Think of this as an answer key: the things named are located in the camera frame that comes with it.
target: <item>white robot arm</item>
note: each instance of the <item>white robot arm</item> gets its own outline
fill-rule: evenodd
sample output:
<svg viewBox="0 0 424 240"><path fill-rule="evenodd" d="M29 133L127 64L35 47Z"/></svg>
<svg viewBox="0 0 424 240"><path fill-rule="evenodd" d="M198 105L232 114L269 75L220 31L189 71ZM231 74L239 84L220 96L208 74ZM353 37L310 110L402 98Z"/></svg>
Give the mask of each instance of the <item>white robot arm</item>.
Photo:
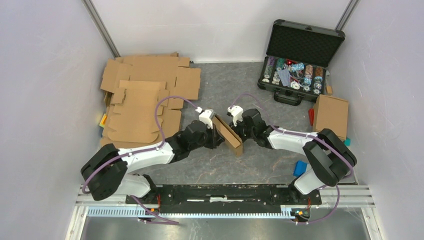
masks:
<svg viewBox="0 0 424 240"><path fill-rule="evenodd" d="M142 198L156 186L148 175L132 173L152 165L178 162L188 157L190 151L201 147L215 149L224 142L224 138L212 124L214 116L212 109L206 109L199 115L199 120L166 138L162 146L161 143L156 143L138 148L117 149L113 144L104 145L81 169L84 180L91 177L87 186L93 199L100 201L112 194ZM94 174L103 164L118 156L119 159Z"/></svg>
<svg viewBox="0 0 424 240"><path fill-rule="evenodd" d="M243 142L253 139L261 147L288 150L307 157L311 169L289 185L293 190L293 198L302 198L325 185L334 187L350 170L336 154L332 152L327 154L325 151L328 149L320 144L320 141L324 141L340 153L351 166L357 163L355 156L330 129L320 132L298 132L272 127L265 123L255 108L243 111L240 106L232 106L228 108L228 115L233 117L231 128Z"/></svg>

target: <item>cardboard sheet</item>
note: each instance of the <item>cardboard sheet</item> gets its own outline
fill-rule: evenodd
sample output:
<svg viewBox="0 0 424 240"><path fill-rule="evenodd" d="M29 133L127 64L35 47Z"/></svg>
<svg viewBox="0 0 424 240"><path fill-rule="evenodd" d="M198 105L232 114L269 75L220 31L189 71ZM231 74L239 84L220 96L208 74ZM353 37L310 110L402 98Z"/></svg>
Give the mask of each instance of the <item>cardboard sheet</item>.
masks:
<svg viewBox="0 0 424 240"><path fill-rule="evenodd" d="M313 106L314 120L312 130L319 132L331 129L341 140L346 140L348 133L348 107L345 99L319 95Z"/></svg>
<svg viewBox="0 0 424 240"><path fill-rule="evenodd" d="M161 141L154 118L157 103L170 95L198 99L201 71L189 66L190 59L176 52L109 59L100 86L108 106L101 145L135 148ZM182 99L170 98L158 108L166 138L180 130L183 104Z"/></svg>
<svg viewBox="0 0 424 240"><path fill-rule="evenodd" d="M212 123L216 126L218 133L225 138L225 144L237 157L243 154L242 139L230 128L230 126L218 115L212 118Z"/></svg>

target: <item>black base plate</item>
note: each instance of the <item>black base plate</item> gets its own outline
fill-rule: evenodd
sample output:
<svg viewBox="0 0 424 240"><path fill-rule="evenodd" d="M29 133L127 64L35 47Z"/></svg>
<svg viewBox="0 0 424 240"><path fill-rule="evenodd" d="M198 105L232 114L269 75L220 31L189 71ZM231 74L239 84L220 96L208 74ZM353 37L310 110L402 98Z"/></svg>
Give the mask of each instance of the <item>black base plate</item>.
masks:
<svg viewBox="0 0 424 240"><path fill-rule="evenodd" d="M157 189L161 213L281 213L280 205L307 205L308 197L312 205L322 203L318 190L295 202L289 197L288 186L281 184L158 185ZM213 201L214 198L240 201ZM146 202L140 198L140 201L143 204L158 204L157 199ZM136 204L130 196L126 197L125 202Z"/></svg>

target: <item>yellow object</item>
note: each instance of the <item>yellow object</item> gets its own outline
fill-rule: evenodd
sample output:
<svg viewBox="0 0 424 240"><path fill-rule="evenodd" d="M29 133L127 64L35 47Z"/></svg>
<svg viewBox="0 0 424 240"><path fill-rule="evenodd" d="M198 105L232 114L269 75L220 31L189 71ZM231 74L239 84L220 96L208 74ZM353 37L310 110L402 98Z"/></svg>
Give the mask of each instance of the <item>yellow object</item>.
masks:
<svg viewBox="0 0 424 240"><path fill-rule="evenodd" d="M105 123L106 123L106 119L108 118L108 116L106 115L106 113L103 114L103 117L101 118L100 123L98 124L100 127L104 128L105 127Z"/></svg>

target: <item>blue block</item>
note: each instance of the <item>blue block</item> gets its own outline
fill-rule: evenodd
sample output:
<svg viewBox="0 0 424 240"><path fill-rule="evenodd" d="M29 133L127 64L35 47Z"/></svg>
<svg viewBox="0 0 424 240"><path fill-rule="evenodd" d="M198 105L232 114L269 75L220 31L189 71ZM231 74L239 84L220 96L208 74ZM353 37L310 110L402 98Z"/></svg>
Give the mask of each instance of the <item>blue block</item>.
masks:
<svg viewBox="0 0 424 240"><path fill-rule="evenodd" d="M349 147L351 145L351 139L346 137L346 140L344 140L344 145L346 145L346 147Z"/></svg>
<svg viewBox="0 0 424 240"><path fill-rule="evenodd" d="M306 172L306 167L308 164L303 161L297 161L296 166L294 167L293 176L299 177L300 175L304 174Z"/></svg>

